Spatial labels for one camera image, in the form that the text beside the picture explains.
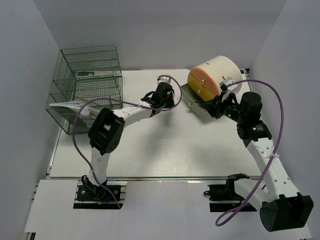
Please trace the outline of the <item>round white drawer organizer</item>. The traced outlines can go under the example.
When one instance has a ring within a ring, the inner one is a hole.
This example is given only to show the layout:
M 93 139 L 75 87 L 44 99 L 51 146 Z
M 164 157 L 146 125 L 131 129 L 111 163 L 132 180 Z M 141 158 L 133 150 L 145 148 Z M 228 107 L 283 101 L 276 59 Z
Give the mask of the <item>round white drawer organizer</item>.
M 245 74 L 226 56 L 216 56 L 198 66 L 193 67 L 182 85 L 182 100 L 189 110 L 196 115 L 206 115 L 202 104 L 211 101 L 221 94 L 221 83 L 238 82 Z

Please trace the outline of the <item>grey setup guide booklet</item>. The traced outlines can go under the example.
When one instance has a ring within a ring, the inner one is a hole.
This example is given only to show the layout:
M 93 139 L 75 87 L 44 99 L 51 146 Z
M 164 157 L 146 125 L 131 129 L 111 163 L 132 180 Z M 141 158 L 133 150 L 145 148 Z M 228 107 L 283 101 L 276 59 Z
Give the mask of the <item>grey setup guide booklet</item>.
M 63 124 L 67 122 L 69 124 L 74 123 L 74 119 L 79 112 L 80 108 L 85 103 L 82 101 L 68 101 L 68 102 L 59 102 L 59 103 L 50 103 L 49 109 L 56 111 L 59 117 L 59 121 Z M 79 119 L 77 120 L 77 126 L 90 129 L 94 120 L 99 115 L 99 110 L 96 110 L 89 105 L 85 106 L 81 113 L 79 114 Z

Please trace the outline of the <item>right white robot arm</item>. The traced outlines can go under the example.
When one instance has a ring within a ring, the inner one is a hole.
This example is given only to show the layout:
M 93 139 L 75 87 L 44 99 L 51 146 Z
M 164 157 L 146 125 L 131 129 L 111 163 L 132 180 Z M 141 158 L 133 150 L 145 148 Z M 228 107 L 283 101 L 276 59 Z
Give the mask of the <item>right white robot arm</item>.
M 259 94 L 246 92 L 237 102 L 232 93 L 207 101 L 203 107 L 211 117 L 223 116 L 237 123 L 237 134 L 253 156 L 267 190 L 261 189 L 242 173 L 228 176 L 226 195 L 236 200 L 248 198 L 258 212 L 264 228 L 269 232 L 303 228 L 314 203 L 309 195 L 302 195 L 292 183 L 279 156 L 272 135 L 261 120 L 262 101 Z

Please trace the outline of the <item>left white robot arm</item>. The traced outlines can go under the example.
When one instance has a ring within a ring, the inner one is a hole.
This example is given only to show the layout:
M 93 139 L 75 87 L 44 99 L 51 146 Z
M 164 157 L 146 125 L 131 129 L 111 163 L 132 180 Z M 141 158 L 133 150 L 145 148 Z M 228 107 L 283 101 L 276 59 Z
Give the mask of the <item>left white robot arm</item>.
M 173 106 L 173 87 L 169 83 L 161 82 L 155 91 L 141 98 L 137 106 L 117 110 L 103 108 L 99 112 L 88 133 L 91 146 L 90 164 L 93 169 L 84 178 L 84 186 L 90 196 L 96 200 L 105 196 L 106 187 L 103 183 L 107 181 L 110 154 L 118 147 L 124 128 Z

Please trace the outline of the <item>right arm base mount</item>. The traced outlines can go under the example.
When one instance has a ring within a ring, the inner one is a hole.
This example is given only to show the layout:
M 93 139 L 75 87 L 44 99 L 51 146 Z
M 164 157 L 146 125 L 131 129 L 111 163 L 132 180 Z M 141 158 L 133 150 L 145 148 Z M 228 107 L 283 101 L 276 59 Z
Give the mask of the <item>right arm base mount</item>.
M 245 200 L 243 197 L 227 192 L 224 184 L 208 185 L 208 190 L 203 195 L 209 199 L 209 209 L 211 213 L 224 213 L 239 207 Z

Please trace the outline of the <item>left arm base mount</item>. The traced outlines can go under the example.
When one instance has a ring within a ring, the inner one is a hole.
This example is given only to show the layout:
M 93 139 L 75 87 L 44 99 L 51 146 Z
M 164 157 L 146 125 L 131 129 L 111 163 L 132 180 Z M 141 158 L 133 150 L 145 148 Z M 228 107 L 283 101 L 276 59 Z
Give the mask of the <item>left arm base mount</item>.
M 120 207 L 118 207 L 112 195 L 104 188 L 97 195 L 93 194 L 82 183 L 78 185 L 73 203 L 76 210 L 120 210 L 126 198 L 125 185 L 107 186 L 115 196 Z

